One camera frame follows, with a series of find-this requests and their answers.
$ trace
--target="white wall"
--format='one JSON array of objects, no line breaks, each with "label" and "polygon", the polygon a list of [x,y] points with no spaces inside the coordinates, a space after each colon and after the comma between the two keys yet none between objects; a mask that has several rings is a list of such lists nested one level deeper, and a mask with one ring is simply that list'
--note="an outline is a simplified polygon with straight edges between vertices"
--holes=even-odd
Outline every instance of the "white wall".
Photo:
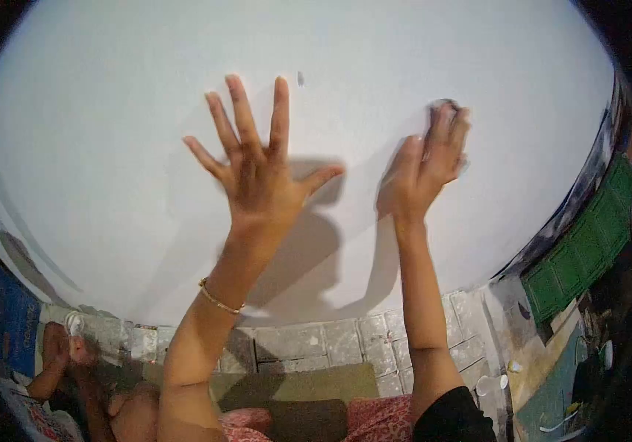
[{"label": "white wall", "polygon": [[259,282],[253,324],[401,304],[373,204],[429,102],[472,109],[471,166],[428,215],[452,291],[489,278],[551,216],[612,92],[603,47],[562,1],[129,5],[40,1],[1,54],[0,229],[70,304],[141,323],[178,323],[228,231],[222,193],[180,141],[221,153],[203,93],[227,96],[226,73],[245,80],[264,137],[285,76],[297,165],[348,167]]}]

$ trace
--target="hand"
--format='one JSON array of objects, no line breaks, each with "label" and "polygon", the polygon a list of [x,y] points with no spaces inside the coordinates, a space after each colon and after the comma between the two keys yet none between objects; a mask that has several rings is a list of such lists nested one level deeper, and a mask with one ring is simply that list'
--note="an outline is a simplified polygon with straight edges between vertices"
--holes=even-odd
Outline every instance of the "hand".
[{"label": "hand", "polygon": [[229,75],[225,83],[232,97],[239,139],[218,94],[208,93],[206,100],[230,164],[218,163],[194,137],[185,137],[184,143],[225,188],[232,217],[231,234],[257,236],[261,243],[278,245],[294,225],[305,200],[344,169],[340,165],[328,165],[303,181],[294,181],[287,163],[289,90],[286,80],[277,77],[274,82],[274,110],[267,147],[262,146],[254,128],[240,79]]},{"label": "hand", "polygon": [[468,113],[454,111],[448,102],[432,108],[425,139],[413,135],[400,147],[378,202],[380,210],[392,213],[396,225],[422,224],[444,185],[458,178],[465,162]]},{"label": "hand", "polygon": [[68,343],[72,365],[90,367],[98,363],[97,352],[84,338],[69,336]]}]

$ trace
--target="forearm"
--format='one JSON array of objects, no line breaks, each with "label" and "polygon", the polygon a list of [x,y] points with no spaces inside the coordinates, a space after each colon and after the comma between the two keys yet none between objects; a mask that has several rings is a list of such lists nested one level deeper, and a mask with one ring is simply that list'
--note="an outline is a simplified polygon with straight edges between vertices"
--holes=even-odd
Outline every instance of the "forearm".
[{"label": "forearm", "polygon": [[26,388],[30,397],[39,402],[46,402],[58,387],[63,378],[65,364],[59,361],[52,361],[49,366],[39,373]]},{"label": "forearm", "polygon": [[102,387],[94,379],[89,368],[79,368],[75,374],[78,395],[88,418],[88,432],[92,442],[114,442],[115,435],[109,426],[109,417],[102,406]]},{"label": "forearm", "polygon": [[[278,244],[258,232],[232,231],[208,276],[206,290],[218,301],[239,308]],[[164,365],[164,385],[207,382],[235,324],[236,315],[199,294],[183,317]]]},{"label": "forearm", "polygon": [[447,349],[446,318],[424,222],[395,221],[400,249],[404,326],[411,349]]}]

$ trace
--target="gray brick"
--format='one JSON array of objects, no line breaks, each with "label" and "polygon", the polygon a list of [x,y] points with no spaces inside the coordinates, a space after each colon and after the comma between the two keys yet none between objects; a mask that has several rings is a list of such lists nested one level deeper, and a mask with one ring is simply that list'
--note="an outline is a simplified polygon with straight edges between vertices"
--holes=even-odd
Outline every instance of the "gray brick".
[{"label": "gray brick", "polygon": [[394,373],[397,370],[397,363],[387,336],[385,317],[379,315],[361,319],[358,321],[358,327],[365,360],[373,364],[375,377]]},{"label": "gray brick", "polygon": [[451,303],[456,312],[463,339],[471,339],[478,333],[476,320],[474,319],[474,306],[471,295],[464,291],[458,291],[451,295]]},{"label": "gray brick", "polygon": [[390,338],[393,341],[407,337],[404,329],[404,312],[402,309],[392,310],[385,313],[385,323],[390,330]]},{"label": "gray brick", "polygon": [[450,352],[453,362],[459,371],[468,368],[475,361],[485,356],[483,340],[481,340],[480,336],[474,336],[467,341],[463,341],[461,344],[453,347],[453,349],[450,349]]},{"label": "gray brick", "polygon": [[83,320],[83,334],[89,340],[97,342],[99,356],[111,364],[121,365],[119,349],[122,345],[122,322],[117,318],[90,315],[83,315]]},{"label": "gray brick", "polygon": [[399,396],[402,394],[402,384],[397,373],[391,373],[377,379],[380,397]]},{"label": "gray brick", "polygon": [[411,393],[414,389],[414,369],[412,367],[400,370],[400,380],[402,382],[402,390],[405,394]]},{"label": "gray brick", "polygon": [[156,327],[156,361],[161,365],[164,365],[166,351],[169,349],[171,340],[174,339],[174,334],[176,334],[176,327],[165,325]]},{"label": "gray brick", "polygon": [[384,315],[370,316],[358,320],[363,347],[370,341],[387,340],[387,324]]},{"label": "gray brick", "polygon": [[332,366],[363,362],[355,320],[324,324],[324,333]]},{"label": "gray brick", "polygon": [[460,344],[463,341],[461,334],[461,327],[459,327],[456,313],[453,310],[450,296],[444,296],[441,298],[441,303],[444,306],[444,316],[446,317],[446,342],[448,347],[451,348]]},{"label": "gray brick", "polygon": [[230,333],[219,364],[223,373],[257,373],[250,329],[235,329]]},{"label": "gray brick", "polygon": [[461,377],[463,377],[463,381],[469,390],[473,390],[476,387],[476,383],[483,375],[490,376],[488,360],[485,358],[482,358],[461,372]]},{"label": "gray brick", "polygon": [[411,358],[409,357],[409,342],[407,338],[392,342],[394,357],[397,359],[397,367],[400,370],[411,367]]},{"label": "gray brick", "polygon": [[294,359],[291,361],[261,362],[257,365],[259,373],[295,373],[299,371],[324,370],[328,368],[328,357]]},{"label": "gray brick", "polygon": [[156,330],[139,326],[132,329],[131,356],[136,361],[156,360]]},{"label": "gray brick", "polygon": [[132,349],[132,333],[134,323],[131,321],[122,321],[119,324],[119,349],[120,351],[130,351]]},{"label": "gray brick", "polygon": [[259,328],[255,332],[257,359],[260,362],[324,356],[320,325]]}]

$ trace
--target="person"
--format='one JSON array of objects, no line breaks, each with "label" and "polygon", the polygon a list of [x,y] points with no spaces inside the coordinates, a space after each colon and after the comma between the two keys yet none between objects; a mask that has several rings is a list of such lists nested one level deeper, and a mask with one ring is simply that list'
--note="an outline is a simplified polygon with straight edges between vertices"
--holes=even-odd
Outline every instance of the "person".
[{"label": "person", "polygon": [[42,372],[23,387],[0,377],[8,409],[34,441],[156,440],[159,390],[146,382],[108,396],[93,372],[97,354],[63,325],[44,328]]},{"label": "person", "polygon": [[[211,376],[237,314],[309,197],[344,173],[339,164],[291,177],[287,163],[288,86],[274,82],[274,110],[268,145],[261,143],[245,90],[237,76],[225,77],[235,111],[234,133],[221,99],[206,100],[228,157],[222,164],[195,137],[184,142],[218,180],[228,198],[231,229],[215,268],[201,281],[165,359],[159,407],[160,441],[268,441],[269,417],[246,410],[230,422],[215,412],[208,393]],[[456,179],[464,161],[469,111],[450,101],[433,108],[425,137],[410,136],[393,161],[381,190],[381,208],[394,219],[400,252],[404,323],[414,369],[411,395],[359,400],[348,406],[346,441],[492,441],[492,420],[477,409],[446,342],[438,283],[424,221],[443,187]]]}]

